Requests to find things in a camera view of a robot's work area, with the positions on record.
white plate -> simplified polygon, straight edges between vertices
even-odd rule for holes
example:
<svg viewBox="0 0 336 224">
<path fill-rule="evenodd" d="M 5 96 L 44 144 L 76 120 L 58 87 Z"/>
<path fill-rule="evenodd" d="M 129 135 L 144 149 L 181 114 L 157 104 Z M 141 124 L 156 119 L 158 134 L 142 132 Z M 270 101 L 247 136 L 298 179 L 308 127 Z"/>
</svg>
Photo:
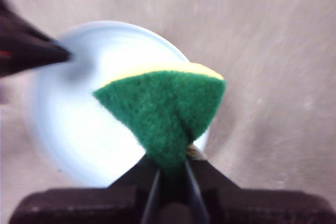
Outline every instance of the white plate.
<svg viewBox="0 0 336 224">
<path fill-rule="evenodd" d="M 187 61 L 159 35 L 121 22 L 94 22 L 68 31 L 60 44 L 70 62 L 39 70 L 32 128 L 38 142 L 68 174 L 108 186 L 144 154 L 133 134 L 92 96 L 104 82 L 139 63 Z M 207 132 L 196 142 L 203 149 Z"/>
</svg>

gray floor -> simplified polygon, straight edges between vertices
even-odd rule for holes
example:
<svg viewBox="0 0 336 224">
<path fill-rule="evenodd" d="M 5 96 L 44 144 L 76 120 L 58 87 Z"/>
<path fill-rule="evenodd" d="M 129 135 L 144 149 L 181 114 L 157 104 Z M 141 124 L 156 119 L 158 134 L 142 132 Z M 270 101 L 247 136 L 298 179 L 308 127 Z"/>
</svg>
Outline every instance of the gray floor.
<svg viewBox="0 0 336 224">
<path fill-rule="evenodd" d="M 92 20 L 148 28 L 220 72 L 228 89 L 206 154 L 242 187 L 300 189 L 336 207 L 336 0 L 12 0 L 52 36 Z M 74 186 L 25 125 L 33 71 L 3 79 L 2 212 Z"/>
</svg>

sponge piece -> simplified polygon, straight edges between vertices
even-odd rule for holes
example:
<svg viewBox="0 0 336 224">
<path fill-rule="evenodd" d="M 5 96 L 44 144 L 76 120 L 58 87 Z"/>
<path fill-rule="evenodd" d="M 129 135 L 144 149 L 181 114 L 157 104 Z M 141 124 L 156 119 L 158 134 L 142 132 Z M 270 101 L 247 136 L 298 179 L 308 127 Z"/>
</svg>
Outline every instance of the sponge piece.
<svg viewBox="0 0 336 224">
<path fill-rule="evenodd" d="M 172 176 L 182 167 L 187 146 L 208 128 L 224 90 L 225 81 L 215 71 L 178 62 L 139 67 L 93 95 Z"/>
</svg>

